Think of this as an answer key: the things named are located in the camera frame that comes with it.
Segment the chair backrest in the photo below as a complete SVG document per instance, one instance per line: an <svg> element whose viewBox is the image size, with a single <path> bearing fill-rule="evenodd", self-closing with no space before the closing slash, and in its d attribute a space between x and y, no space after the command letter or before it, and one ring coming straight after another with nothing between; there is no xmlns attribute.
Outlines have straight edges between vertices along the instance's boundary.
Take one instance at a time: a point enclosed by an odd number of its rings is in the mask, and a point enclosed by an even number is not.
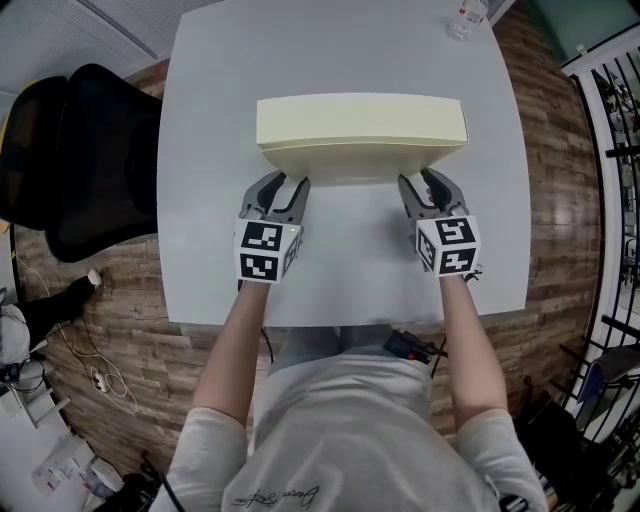
<svg viewBox="0 0 640 512"><path fill-rule="evenodd" d="M156 175L162 102L105 68L69 79L60 123L53 255L78 261L157 232Z"/></svg>
<svg viewBox="0 0 640 512"><path fill-rule="evenodd" d="M51 222L51 185L67 80L29 85L16 98L0 141L0 218L43 230Z"/></svg>

